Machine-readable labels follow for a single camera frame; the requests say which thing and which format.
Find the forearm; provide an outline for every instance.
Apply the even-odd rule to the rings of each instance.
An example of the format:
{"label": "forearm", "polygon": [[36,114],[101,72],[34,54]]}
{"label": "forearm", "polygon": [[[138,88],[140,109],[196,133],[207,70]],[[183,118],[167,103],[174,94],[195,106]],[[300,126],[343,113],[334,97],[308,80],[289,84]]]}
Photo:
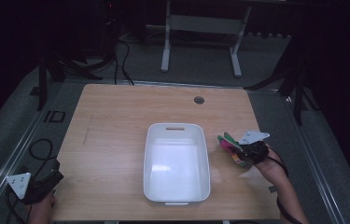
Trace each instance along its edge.
{"label": "forearm", "polygon": [[[297,193],[291,185],[290,181],[283,181],[276,185],[277,195],[280,204],[283,208],[294,218],[296,218],[300,223],[309,223],[303,210],[301,208],[300,201],[298,199]],[[281,216],[283,223],[291,223],[285,217]]]}

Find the human hand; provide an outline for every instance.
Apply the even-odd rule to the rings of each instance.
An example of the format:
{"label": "human hand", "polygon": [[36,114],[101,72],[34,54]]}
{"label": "human hand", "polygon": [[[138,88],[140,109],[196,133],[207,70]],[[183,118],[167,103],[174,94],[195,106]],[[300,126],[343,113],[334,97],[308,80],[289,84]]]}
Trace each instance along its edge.
{"label": "human hand", "polygon": [[[267,156],[282,162],[280,160],[280,157],[270,149],[269,146],[267,146],[269,149],[269,153]],[[288,178],[285,170],[282,166],[277,164],[275,161],[272,161],[270,159],[265,159],[264,161],[258,163],[255,165],[257,169],[261,172],[261,174],[274,186],[279,187],[280,185],[287,183]]]}
{"label": "human hand", "polygon": [[26,212],[29,214],[28,224],[49,224],[54,204],[55,196],[49,193],[41,202],[26,205]]}

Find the background desk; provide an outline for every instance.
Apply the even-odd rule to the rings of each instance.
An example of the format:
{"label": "background desk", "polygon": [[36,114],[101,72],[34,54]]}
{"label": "background desk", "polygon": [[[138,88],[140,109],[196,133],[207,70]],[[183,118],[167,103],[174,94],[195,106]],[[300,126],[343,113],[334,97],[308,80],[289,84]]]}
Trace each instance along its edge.
{"label": "background desk", "polygon": [[[194,103],[202,96],[204,104]],[[148,127],[200,125],[205,134],[211,194],[190,206],[155,206],[143,193]],[[276,193],[257,169],[244,170],[218,144],[259,126],[244,90],[87,85],[58,160],[55,220],[221,220],[279,218]]]}

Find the white tray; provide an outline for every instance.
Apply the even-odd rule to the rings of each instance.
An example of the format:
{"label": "white tray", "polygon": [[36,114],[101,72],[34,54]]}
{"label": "white tray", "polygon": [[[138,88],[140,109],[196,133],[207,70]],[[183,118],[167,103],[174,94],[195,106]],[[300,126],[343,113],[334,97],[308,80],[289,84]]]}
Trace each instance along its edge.
{"label": "white tray", "polygon": [[183,205],[210,194],[203,130],[196,124],[156,123],[147,133],[144,193],[153,202]]}

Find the white metal stand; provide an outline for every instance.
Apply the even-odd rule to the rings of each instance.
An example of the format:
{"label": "white metal stand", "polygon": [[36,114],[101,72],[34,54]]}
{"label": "white metal stand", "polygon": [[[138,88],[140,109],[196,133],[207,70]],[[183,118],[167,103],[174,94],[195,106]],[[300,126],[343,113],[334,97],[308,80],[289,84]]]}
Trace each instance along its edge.
{"label": "white metal stand", "polygon": [[183,15],[171,15],[171,1],[166,2],[166,26],[165,26],[165,46],[162,55],[162,72],[169,69],[169,58],[171,53],[170,32],[171,30],[184,30],[205,33],[237,35],[236,43],[230,48],[233,73],[236,77],[242,75],[239,65],[238,50],[241,45],[242,37],[245,33],[247,20],[250,15],[251,7],[246,9],[242,20],[219,19],[207,17],[194,17]]}

